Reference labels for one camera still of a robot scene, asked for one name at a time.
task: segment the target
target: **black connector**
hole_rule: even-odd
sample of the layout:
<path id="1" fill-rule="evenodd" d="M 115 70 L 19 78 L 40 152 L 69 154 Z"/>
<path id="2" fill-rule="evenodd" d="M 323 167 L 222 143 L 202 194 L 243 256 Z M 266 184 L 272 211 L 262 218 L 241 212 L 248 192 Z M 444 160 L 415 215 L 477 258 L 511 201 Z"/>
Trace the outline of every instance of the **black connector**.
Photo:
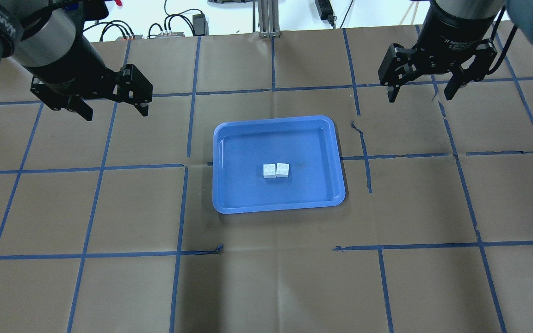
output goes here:
<path id="1" fill-rule="evenodd" d="M 209 24 L 205 19 L 205 14 L 198 13 L 192 16 L 192 25 L 195 36 L 207 36 L 209 34 Z"/>
<path id="2" fill-rule="evenodd" d="M 318 8 L 318 14 L 322 21 L 330 20 L 330 17 L 334 18 L 335 16 L 330 0 L 316 0 L 316 8 Z"/>

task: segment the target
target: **white cube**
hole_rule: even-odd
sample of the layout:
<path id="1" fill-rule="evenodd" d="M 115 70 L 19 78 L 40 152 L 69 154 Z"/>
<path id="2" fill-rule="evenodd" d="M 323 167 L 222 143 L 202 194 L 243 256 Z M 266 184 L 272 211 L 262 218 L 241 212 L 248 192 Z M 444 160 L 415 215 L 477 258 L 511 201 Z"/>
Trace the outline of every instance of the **white cube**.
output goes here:
<path id="1" fill-rule="evenodd" d="M 277 177 L 289 177 L 289 164 L 277 163 Z"/>
<path id="2" fill-rule="evenodd" d="M 273 179 L 276 177 L 275 165 L 274 164 L 263 164 L 262 165 L 262 177 L 266 179 Z"/>

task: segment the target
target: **metal bracket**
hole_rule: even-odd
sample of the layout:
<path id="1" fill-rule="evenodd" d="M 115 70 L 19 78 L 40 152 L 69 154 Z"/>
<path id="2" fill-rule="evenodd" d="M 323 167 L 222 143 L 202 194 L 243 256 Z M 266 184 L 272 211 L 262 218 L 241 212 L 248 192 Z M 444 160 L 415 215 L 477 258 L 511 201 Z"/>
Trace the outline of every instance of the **metal bracket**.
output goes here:
<path id="1" fill-rule="evenodd" d="M 258 0 L 258 26 L 262 38 L 279 37 L 279 0 Z"/>

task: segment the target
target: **robotic arm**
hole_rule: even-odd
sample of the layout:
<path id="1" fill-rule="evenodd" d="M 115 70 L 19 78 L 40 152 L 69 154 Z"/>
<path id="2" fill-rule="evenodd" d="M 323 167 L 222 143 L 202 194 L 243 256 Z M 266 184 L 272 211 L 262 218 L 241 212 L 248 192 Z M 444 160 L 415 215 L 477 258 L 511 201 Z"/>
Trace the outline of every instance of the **robotic arm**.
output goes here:
<path id="1" fill-rule="evenodd" d="M 152 84 L 132 64 L 108 69 L 82 34 L 85 21 L 106 16 L 104 0 L 0 0 L 0 60 L 12 56 L 32 73 L 30 91 L 53 110 L 90 121 L 83 100 L 110 99 L 147 116 Z"/>
<path id="2" fill-rule="evenodd" d="M 452 73 L 444 90 L 447 100 L 470 81 L 480 81 L 490 70 L 497 50 L 492 38 L 483 39 L 499 9 L 506 6 L 512 21 L 533 44 L 533 0 L 431 0 L 417 43 L 410 49 L 392 44 L 379 66 L 388 99 L 396 100 L 400 87 L 423 74 Z M 472 64 L 462 65 L 474 57 Z"/>

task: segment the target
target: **blue plastic tray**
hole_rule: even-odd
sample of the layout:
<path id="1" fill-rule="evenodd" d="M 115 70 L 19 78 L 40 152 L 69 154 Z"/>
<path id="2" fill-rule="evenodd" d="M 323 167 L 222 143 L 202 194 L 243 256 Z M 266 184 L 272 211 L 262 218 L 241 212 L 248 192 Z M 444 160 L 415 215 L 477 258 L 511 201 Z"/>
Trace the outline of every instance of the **blue plastic tray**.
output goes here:
<path id="1" fill-rule="evenodd" d="M 262 165 L 288 163 L 289 178 Z M 326 116 L 223 123 L 213 134 L 213 206 L 220 213 L 336 206 L 345 200 L 335 125 Z"/>

